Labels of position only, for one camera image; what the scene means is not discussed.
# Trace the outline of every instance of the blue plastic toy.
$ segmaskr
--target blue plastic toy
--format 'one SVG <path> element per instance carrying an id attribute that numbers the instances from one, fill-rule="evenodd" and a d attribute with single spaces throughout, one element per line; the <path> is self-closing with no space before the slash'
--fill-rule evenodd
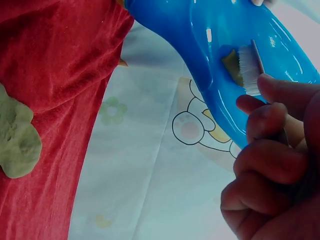
<path id="1" fill-rule="evenodd" d="M 254 39 L 267 74 L 320 83 L 316 68 L 265 6 L 254 6 L 250 0 L 125 0 L 124 4 L 140 24 L 181 55 L 214 119 L 240 148 L 248 144 L 248 116 L 237 109 L 236 99 L 245 90 L 231 79 L 222 57 Z"/>

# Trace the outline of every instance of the red cloth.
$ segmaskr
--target red cloth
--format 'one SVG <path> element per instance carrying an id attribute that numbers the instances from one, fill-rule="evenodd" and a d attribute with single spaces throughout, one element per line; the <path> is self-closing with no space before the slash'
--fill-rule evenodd
<path id="1" fill-rule="evenodd" d="M 31 174 L 0 170 L 1 240 L 67 239 L 92 128 L 132 24 L 116 0 L 0 0 L 0 82 L 33 110 L 43 143 Z"/>

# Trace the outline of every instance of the white bristles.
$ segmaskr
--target white bristles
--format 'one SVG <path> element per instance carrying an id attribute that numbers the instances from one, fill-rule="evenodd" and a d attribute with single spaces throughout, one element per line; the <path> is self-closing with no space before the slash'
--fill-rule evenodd
<path id="1" fill-rule="evenodd" d="M 238 54 L 245 92 L 251 96 L 259 96 L 258 77 L 262 72 L 256 51 L 252 45 L 244 45 L 239 48 Z"/>

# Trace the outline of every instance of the fingernail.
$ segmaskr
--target fingernail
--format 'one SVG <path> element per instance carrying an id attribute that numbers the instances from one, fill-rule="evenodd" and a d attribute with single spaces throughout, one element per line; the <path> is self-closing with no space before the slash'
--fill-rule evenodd
<path id="1" fill-rule="evenodd" d="M 260 7 L 264 3 L 264 0 L 252 0 L 252 3 Z"/>
<path id="2" fill-rule="evenodd" d="M 287 108 L 284 104 L 279 103 L 279 102 L 274 102 L 270 105 L 267 105 L 263 111 L 263 116 L 265 118 L 271 117 L 271 115 L 275 114 L 283 114 L 287 112 Z"/>

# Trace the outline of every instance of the green play dough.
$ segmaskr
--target green play dough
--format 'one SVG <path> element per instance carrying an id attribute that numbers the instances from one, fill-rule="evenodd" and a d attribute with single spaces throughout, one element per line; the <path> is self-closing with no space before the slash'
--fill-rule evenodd
<path id="1" fill-rule="evenodd" d="M 244 79 L 242 74 L 240 73 L 240 66 L 239 66 L 239 57 L 235 49 L 231 51 L 231 53 L 223 57 L 222 59 L 223 65 L 232 77 L 233 81 L 238 85 L 243 87 L 244 86 Z"/>
<path id="2" fill-rule="evenodd" d="M 0 166 L 11 179 L 29 174 L 39 161 L 42 142 L 31 124 L 33 117 L 32 110 L 9 97 L 0 84 Z"/>

